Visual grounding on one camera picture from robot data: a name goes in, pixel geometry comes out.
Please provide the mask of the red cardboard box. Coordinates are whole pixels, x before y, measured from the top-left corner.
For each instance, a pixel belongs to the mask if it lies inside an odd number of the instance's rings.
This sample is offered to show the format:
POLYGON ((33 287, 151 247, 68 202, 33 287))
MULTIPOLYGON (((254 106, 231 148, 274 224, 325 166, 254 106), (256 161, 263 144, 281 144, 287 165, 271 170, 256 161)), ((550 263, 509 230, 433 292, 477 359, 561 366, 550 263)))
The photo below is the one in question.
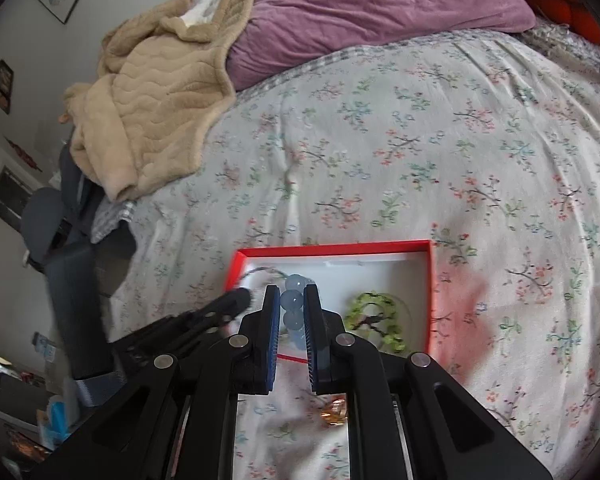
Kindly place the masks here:
POLYGON ((315 284, 322 307, 346 329, 386 353, 427 351, 434 313, 434 250, 430 240, 236 250, 225 288, 248 288, 261 305, 268 285, 285 288, 299 275, 315 284))

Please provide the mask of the grey office chair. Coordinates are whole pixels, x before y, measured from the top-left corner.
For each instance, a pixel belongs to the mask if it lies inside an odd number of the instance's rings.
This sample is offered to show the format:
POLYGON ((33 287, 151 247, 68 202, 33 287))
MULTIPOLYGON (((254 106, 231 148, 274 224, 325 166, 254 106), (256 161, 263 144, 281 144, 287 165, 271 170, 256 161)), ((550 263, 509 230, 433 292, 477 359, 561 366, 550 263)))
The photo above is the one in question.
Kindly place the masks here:
POLYGON ((91 241, 101 186, 59 155, 60 188, 39 188, 23 209, 21 235, 32 264, 46 278, 59 339, 71 375, 85 380, 112 373, 114 352, 102 320, 102 300, 124 280, 136 244, 124 221, 99 242, 91 241))

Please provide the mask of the beige quilted blanket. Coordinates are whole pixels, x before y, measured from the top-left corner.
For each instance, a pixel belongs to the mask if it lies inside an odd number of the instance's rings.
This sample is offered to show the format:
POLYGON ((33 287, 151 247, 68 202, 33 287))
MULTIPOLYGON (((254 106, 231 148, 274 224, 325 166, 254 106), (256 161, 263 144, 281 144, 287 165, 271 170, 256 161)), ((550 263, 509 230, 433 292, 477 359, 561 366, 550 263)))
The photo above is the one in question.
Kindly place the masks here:
POLYGON ((208 130, 236 99, 230 47, 254 0, 216 0, 208 21, 194 0, 168 0, 102 38, 97 78, 64 93, 70 154, 112 202, 132 200, 196 172, 208 130))

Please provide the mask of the floral bed sheet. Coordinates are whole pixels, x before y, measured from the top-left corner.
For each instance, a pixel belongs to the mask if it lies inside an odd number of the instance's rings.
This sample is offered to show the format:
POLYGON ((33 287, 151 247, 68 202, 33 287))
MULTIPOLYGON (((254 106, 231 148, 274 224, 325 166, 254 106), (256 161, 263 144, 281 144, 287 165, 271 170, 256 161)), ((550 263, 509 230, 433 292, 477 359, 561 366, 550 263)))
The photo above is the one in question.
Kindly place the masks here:
POLYGON ((110 336, 222 292, 238 249, 430 240, 434 358, 557 479, 600 440, 600 48, 541 26, 349 48, 243 91, 198 171, 105 206, 110 336))

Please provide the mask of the purple pillow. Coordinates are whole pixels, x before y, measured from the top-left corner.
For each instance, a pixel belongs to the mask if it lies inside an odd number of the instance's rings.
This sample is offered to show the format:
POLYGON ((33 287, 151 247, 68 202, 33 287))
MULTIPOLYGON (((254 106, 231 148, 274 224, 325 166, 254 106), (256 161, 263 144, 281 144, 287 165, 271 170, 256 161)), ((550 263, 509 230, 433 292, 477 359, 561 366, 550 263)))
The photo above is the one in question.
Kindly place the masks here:
POLYGON ((524 32, 534 24, 524 0, 253 0, 227 71, 242 91, 348 47, 457 29, 524 32))

